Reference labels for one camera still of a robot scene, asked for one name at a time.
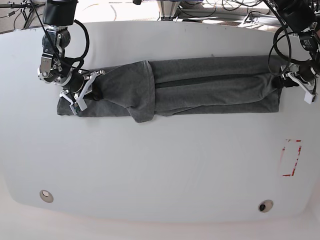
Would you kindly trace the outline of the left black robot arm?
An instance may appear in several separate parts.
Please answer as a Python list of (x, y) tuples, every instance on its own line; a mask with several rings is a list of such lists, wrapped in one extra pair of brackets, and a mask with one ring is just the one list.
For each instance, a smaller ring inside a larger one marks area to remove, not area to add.
[[(280, 72), (272, 74), (280, 78), (281, 87), (301, 87), (304, 101), (312, 104), (317, 96), (320, 79), (320, 15), (319, 2), (312, 0), (265, 0), (280, 23), (275, 32), (270, 53), (273, 51), (285, 61)], [(292, 58), (290, 35), (296, 34), (302, 48), (310, 55), (308, 60)]]

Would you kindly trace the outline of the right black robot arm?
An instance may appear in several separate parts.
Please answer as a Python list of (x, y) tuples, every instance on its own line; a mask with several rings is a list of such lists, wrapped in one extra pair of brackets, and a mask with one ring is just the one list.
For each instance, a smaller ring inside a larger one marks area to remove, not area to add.
[[(38, 77), (45, 83), (54, 83), (62, 88), (62, 96), (74, 106), (80, 99), (95, 101), (103, 98), (102, 91), (94, 83), (94, 74), (82, 68), (89, 52), (90, 37), (87, 28), (75, 19), (77, 0), (47, 0), (43, 11), (42, 38), (43, 53)], [(66, 47), (70, 44), (71, 35), (68, 27), (77, 24), (85, 36), (84, 52), (79, 57), (66, 57)]]

